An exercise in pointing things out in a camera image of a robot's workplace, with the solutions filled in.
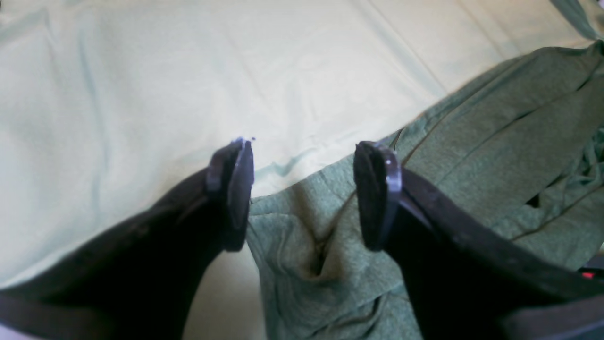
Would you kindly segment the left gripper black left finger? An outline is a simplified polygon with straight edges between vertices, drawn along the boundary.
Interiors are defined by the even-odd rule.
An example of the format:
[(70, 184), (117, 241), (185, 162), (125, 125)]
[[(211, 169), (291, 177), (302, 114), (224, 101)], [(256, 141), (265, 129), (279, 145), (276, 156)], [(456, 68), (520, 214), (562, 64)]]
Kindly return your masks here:
[(179, 340), (203, 274), (242, 249), (254, 183), (238, 138), (153, 207), (1, 291), (1, 326), (43, 340)]

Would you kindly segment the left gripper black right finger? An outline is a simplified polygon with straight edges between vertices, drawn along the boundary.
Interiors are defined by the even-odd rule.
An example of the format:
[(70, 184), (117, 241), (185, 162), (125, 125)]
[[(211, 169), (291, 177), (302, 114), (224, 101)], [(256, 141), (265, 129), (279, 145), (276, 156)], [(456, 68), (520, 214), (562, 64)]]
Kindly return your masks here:
[(375, 142), (353, 176), (365, 246), (401, 269), (425, 340), (601, 340), (603, 283), (485, 228)]

